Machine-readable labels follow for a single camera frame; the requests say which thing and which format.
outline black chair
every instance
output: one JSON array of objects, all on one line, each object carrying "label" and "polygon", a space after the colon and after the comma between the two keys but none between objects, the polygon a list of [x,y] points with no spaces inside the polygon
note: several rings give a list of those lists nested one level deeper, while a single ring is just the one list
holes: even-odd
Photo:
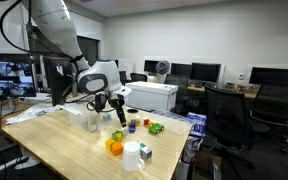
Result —
[{"label": "black chair", "polygon": [[256,140],[256,131],[249,120],[244,94],[224,91],[205,86],[206,95],[206,135],[221,146],[217,150],[223,159],[228,160],[240,179],[243,179],[230,156],[248,163],[252,162],[237,156],[248,153]]},{"label": "black chair", "polygon": [[147,76],[145,74],[131,73],[131,79],[133,82],[136,82],[136,81],[147,82]]},{"label": "black chair", "polygon": [[287,150],[283,144],[283,135],[288,126],[288,83],[264,81],[255,97],[250,116],[253,120],[283,127],[280,141],[272,134],[270,137],[285,153]]},{"label": "black chair", "polygon": [[167,74],[164,84],[178,86],[175,108],[171,111],[179,115],[186,115],[188,113],[186,109],[186,104],[189,99],[189,97],[187,96],[188,77]]},{"label": "black chair", "polygon": [[127,77],[126,77],[126,71],[120,71],[120,81],[125,86],[125,83],[127,83]]}]

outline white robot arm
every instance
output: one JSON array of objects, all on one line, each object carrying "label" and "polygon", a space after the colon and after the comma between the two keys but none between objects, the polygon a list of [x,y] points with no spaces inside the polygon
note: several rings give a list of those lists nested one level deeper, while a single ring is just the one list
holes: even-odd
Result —
[{"label": "white robot arm", "polygon": [[[29,0],[22,0],[29,10]],[[123,127],[126,126],[122,109],[131,89],[122,86],[116,64],[110,60],[99,60],[90,67],[77,43],[77,34],[70,13],[63,0],[32,0],[31,15],[44,36],[57,45],[63,53],[75,58],[79,73],[79,88],[86,94],[105,92],[106,99],[116,109]]]}]

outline fan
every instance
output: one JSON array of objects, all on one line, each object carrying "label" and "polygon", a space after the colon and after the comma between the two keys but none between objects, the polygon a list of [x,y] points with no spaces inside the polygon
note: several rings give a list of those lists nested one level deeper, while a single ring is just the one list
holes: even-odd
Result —
[{"label": "fan", "polygon": [[168,73],[170,70],[170,63],[168,61],[159,61],[156,64],[156,72],[157,72],[157,78],[160,80],[161,83],[164,83],[165,80],[165,74]]}]

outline computer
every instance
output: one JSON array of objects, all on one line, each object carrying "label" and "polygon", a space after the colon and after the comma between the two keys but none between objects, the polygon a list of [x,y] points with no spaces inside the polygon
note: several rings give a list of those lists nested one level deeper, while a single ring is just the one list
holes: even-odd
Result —
[{"label": "computer", "polygon": [[192,63],[191,80],[198,81],[197,86],[205,83],[217,83],[221,64]]},{"label": "computer", "polygon": [[171,74],[191,77],[192,65],[191,64],[177,64],[172,63]]},{"label": "computer", "polygon": [[156,72],[156,64],[159,61],[154,61],[154,60],[145,60],[145,64],[144,64],[144,71],[145,72],[149,72],[149,73],[157,73]]},{"label": "computer", "polygon": [[7,105],[2,106],[2,112],[0,108],[1,115],[22,110],[14,105],[14,97],[36,96],[32,64],[14,62],[16,62],[14,59],[10,62],[5,62],[5,59],[0,61],[0,98],[7,100]]},{"label": "computer", "polygon": [[67,58],[43,57],[47,85],[51,88],[52,105],[64,104],[64,97],[72,92],[73,66]]},{"label": "computer", "polygon": [[288,69],[253,67],[249,83],[262,84],[264,80],[288,82]]}]

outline red object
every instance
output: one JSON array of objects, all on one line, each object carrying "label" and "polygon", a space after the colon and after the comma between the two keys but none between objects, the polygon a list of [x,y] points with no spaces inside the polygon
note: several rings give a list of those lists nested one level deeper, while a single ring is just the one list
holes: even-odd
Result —
[{"label": "red object", "polygon": [[144,126],[147,126],[149,121],[149,119],[144,119]]}]

